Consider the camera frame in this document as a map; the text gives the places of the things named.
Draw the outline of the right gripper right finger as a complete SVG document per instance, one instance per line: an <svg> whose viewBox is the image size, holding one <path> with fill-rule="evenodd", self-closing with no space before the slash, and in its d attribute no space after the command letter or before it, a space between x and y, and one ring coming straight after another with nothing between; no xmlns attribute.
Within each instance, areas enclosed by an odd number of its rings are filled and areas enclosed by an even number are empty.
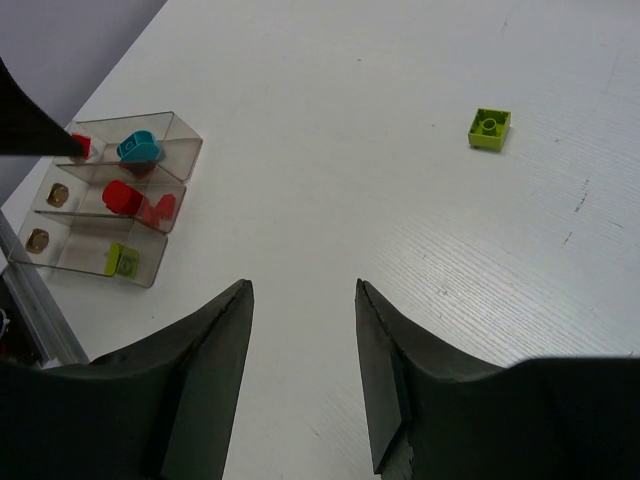
<svg viewBox="0 0 640 480"><path fill-rule="evenodd" d="M500 367L422 328L363 280L355 311L379 477L638 477L637 358L542 357Z"/></svg>

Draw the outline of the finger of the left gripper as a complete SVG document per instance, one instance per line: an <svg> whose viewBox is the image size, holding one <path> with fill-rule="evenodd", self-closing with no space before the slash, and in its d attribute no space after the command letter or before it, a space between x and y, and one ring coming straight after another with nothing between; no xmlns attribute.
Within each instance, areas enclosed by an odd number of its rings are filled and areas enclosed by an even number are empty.
<svg viewBox="0 0 640 480"><path fill-rule="evenodd" d="M82 147L20 88L1 62L1 155L76 156Z"/></svg>

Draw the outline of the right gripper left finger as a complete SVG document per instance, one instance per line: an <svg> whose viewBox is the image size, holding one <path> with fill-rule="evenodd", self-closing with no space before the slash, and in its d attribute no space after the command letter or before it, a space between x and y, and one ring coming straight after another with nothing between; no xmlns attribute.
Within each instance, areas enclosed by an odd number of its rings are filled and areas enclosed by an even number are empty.
<svg viewBox="0 0 640 480"><path fill-rule="evenodd" d="M1 366L5 479L219 479L249 346L252 283L88 364Z"/></svg>

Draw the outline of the small red lego piece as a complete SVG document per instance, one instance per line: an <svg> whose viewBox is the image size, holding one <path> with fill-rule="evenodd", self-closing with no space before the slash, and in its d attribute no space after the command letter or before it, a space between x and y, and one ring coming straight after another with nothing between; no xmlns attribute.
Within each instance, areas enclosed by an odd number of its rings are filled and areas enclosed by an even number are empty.
<svg viewBox="0 0 640 480"><path fill-rule="evenodd" d="M73 156L71 160L74 163L84 163L88 161L93 155L92 139L80 133L72 133L71 136L82 147L81 154Z"/></svg>

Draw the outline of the red round lego brick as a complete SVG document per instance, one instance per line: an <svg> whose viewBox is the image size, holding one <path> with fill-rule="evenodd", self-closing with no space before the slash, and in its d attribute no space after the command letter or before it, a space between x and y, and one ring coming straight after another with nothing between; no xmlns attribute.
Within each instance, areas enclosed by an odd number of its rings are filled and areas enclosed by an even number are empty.
<svg viewBox="0 0 640 480"><path fill-rule="evenodd" d="M145 196L121 180L109 182L103 189L102 201L114 214L135 216Z"/></svg>

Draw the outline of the teal rounded lego brick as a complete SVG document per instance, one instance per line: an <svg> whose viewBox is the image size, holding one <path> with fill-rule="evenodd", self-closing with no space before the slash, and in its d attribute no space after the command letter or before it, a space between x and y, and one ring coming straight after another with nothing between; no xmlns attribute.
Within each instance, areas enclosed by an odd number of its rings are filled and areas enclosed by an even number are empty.
<svg viewBox="0 0 640 480"><path fill-rule="evenodd" d="M116 148L123 163L159 162L164 153L161 143L147 130L137 130L125 138Z"/></svg>

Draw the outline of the red sloped lego piece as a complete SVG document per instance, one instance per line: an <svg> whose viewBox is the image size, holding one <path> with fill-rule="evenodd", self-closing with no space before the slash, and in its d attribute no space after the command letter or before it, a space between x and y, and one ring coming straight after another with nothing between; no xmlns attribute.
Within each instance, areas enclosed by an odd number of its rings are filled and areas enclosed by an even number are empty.
<svg viewBox="0 0 640 480"><path fill-rule="evenodd" d="M165 194L152 205L147 197L144 197L139 210L139 218L147 226L158 228L162 221L171 220L176 210L176 197L173 194Z"/></svg>

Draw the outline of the lime green curved lego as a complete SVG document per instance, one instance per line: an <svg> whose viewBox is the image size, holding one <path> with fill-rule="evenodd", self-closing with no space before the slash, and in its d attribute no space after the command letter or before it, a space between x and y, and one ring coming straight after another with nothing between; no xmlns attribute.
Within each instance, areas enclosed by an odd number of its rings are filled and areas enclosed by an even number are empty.
<svg viewBox="0 0 640 480"><path fill-rule="evenodd" d="M104 274L134 279L139 264L139 252L122 243L113 242L106 257Z"/></svg>

